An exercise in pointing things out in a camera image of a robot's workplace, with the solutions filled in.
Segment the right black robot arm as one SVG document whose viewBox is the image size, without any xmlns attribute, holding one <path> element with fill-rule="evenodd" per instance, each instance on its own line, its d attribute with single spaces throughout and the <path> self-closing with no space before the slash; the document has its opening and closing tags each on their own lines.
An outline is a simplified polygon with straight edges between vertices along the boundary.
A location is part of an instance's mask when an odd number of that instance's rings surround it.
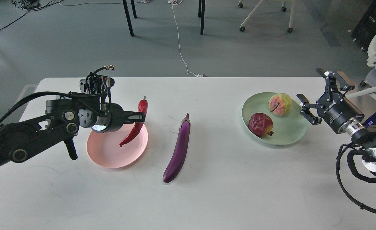
<svg viewBox="0 0 376 230">
<path fill-rule="evenodd" d="M 376 112 L 365 122 L 364 114 L 351 103 L 346 93 L 355 88 L 344 79 L 344 73 L 329 72 L 317 68 L 316 72 L 325 79 L 325 91 L 315 102 L 311 103 L 303 94 L 297 94 L 301 101 L 300 114 L 312 125 L 324 121 L 336 133 L 346 133 L 350 143 L 340 146 L 336 157 L 336 177 L 346 197 L 362 210 L 376 214 L 371 208 L 350 195 L 342 184 L 340 177 L 340 161 L 346 156 L 350 172 L 357 179 L 376 183 Z"/>
</svg>

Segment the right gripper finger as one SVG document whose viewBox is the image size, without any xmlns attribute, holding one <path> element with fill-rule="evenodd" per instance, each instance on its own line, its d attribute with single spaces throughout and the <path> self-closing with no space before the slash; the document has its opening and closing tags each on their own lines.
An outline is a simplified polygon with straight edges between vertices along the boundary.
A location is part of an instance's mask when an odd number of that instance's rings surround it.
<svg viewBox="0 0 376 230">
<path fill-rule="evenodd" d="M 310 109 L 322 109 L 323 105 L 311 104 L 304 94 L 297 94 L 296 96 L 302 103 L 300 114 L 303 115 L 305 119 L 307 119 L 312 125 L 320 124 L 322 122 L 322 118 L 319 118 L 312 114 Z"/>
<path fill-rule="evenodd" d="M 315 71 L 325 79 L 326 96 L 332 96 L 332 93 L 341 93 L 345 96 L 347 92 L 356 88 L 355 85 L 346 82 L 344 79 L 346 75 L 342 71 L 325 71 L 322 68 L 317 68 Z"/>
</svg>

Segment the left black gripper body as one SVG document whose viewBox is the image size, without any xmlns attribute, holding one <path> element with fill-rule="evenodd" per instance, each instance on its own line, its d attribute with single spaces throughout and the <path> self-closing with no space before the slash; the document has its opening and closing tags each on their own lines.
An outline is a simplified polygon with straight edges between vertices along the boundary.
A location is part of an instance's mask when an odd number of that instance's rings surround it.
<svg viewBox="0 0 376 230">
<path fill-rule="evenodd" d="M 108 116 L 98 117 L 92 126 L 92 130 L 97 133 L 116 132 L 125 124 L 126 112 L 120 105 L 108 103 L 106 109 Z"/>
</svg>

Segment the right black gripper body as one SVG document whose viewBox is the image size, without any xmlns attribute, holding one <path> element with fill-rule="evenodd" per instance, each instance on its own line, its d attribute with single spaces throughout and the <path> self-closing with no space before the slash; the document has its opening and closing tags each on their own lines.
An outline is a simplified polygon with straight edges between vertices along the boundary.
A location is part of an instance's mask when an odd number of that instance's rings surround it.
<svg viewBox="0 0 376 230">
<path fill-rule="evenodd" d="M 351 119 L 361 122 L 364 114 L 346 99 L 341 93 L 330 93 L 331 98 L 328 99 L 323 94 L 317 101 L 319 108 L 317 114 L 321 117 L 330 128 L 337 134 L 345 132 L 344 124 Z"/>
</svg>

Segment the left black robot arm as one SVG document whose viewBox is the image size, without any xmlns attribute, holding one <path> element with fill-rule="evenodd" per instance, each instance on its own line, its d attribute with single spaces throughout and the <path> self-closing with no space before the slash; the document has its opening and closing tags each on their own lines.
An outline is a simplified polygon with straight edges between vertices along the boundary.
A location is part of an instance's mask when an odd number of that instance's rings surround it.
<svg viewBox="0 0 376 230">
<path fill-rule="evenodd" d="M 23 163 L 48 148 L 64 142 L 72 160 L 77 159 L 73 138 L 80 127 L 96 133 L 115 132 L 124 124 L 138 128 L 145 122 L 148 104 L 140 101 L 139 110 L 125 111 L 112 103 L 111 87 L 115 81 L 100 75 L 102 70 L 114 70 L 113 65 L 90 72 L 79 81 L 80 93 L 45 91 L 19 100 L 0 118 L 0 166 L 8 162 Z M 45 114 L 23 122 L 2 125 L 21 106 L 42 96 L 57 96 L 46 101 Z"/>
</svg>

